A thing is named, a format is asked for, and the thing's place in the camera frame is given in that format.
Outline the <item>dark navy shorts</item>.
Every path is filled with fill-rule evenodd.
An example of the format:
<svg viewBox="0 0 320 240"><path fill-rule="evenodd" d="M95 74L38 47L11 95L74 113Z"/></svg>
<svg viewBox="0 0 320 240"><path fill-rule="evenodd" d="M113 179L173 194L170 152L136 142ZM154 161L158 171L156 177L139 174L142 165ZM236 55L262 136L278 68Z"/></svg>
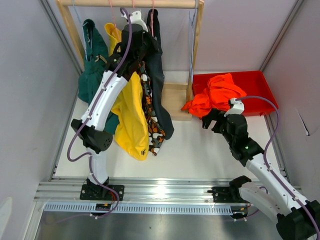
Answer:
<svg viewBox="0 0 320 240"><path fill-rule="evenodd" d="M150 28L150 17L151 10L149 10L147 15L147 26ZM162 63L162 55L163 50L161 46L161 31L160 31L160 22L158 19L158 10L154 9L153 15L153 30L154 37L159 42L160 52L150 55L146 58L146 72L151 79L151 87L152 87L152 98L153 98L153 106L155 109L155 113L157 115L158 122L162 126L162 129L165 132L165 139L169 140L174 133L174 126L171 119L171 115L162 105L162 91L165 82L165 76L163 72L163 63Z"/></svg>

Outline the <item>pink wire hanger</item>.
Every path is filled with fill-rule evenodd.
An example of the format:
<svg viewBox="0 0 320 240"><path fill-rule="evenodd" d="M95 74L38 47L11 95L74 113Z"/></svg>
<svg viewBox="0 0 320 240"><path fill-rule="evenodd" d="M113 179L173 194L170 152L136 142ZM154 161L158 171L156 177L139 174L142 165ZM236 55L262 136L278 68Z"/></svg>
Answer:
<svg viewBox="0 0 320 240"><path fill-rule="evenodd" d="M150 32L152 37L154 38L154 10L155 10L155 0L152 0L152 9L150 13Z"/></svg>

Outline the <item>light blue wire hanger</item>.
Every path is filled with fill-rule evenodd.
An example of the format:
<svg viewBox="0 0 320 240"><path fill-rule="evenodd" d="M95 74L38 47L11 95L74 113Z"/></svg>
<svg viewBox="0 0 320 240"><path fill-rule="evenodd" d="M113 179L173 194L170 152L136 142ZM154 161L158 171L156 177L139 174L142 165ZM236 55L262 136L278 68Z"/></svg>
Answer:
<svg viewBox="0 0 320 240"><path fill-rule="evenodd" d="M196 18L198 15L198 6L200 1L195 1L195 8L193 13L189 11L188 18L188 49L189 49L189 76L191 83L193 82L194 77L194 50L195 50L195 32L196 32Z"/></svg>

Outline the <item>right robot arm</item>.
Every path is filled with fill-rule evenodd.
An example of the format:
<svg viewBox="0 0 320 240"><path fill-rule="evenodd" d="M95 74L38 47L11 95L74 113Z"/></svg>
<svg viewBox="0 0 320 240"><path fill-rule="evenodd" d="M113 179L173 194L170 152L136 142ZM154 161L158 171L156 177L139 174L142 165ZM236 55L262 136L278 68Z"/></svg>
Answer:
<svg viewBox="0 0 320 240"><path fill-rule="evenodd" d="M228 196L234 202L253 204L275 223L284 240L320 238L320 203L310 201L297 191L265 158L266 151L249 137L248 124L242 114L226 114L212 109L202 118L202 127L221 134L229 145L231 155L253 173L266 191L261 190L246 176L229 183Z"/></svg>

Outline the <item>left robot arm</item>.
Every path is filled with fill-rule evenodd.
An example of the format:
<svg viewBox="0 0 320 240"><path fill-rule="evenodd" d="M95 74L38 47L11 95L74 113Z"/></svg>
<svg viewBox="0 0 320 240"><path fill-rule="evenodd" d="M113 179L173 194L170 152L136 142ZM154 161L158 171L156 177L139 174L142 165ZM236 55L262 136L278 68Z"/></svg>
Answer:
<svg viewBox="0 0 320 240"><path fill-rule="evenodd" d="M121 32L119 42L107 59L101 83L92 102L81 119L73 119L71 127L80 138L89 158L90 174L87 185L97 200L103 200L109 192L109 176L104 153L112 143L112 134L104 130L108 115L118 95L140 68L142 60L158 49L157 41L138 23L128 23Z"/></svg>

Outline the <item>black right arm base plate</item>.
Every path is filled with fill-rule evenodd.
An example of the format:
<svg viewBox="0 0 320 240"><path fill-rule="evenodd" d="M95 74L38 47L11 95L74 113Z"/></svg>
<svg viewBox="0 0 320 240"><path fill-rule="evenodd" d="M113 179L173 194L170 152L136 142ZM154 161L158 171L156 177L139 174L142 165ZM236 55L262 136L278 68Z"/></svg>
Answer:
<svg viewBox="0 0 320 240"><path fill-rule="evenodd" d="M213 186L206 191L212 195L214 203L242 203L240 198L236 198L232 195L229 187L226 186Z"/></svg>

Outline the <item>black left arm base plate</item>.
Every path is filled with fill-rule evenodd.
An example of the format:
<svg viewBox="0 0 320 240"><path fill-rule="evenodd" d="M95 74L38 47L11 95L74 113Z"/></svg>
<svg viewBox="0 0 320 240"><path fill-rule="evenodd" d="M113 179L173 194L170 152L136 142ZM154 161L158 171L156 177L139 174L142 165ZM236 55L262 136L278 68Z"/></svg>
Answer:
<svg viewBox="0 0 320 240"><path fill-rule="evenodd" d="M124 185L114 185L111 184L108 186L111 190L107 190L99 185L88 185L84 184L81 187L80 191L80 200L88 201L111 201L117 200L116 194L119 196L119 200L122 201L125 193Z"/></svg>

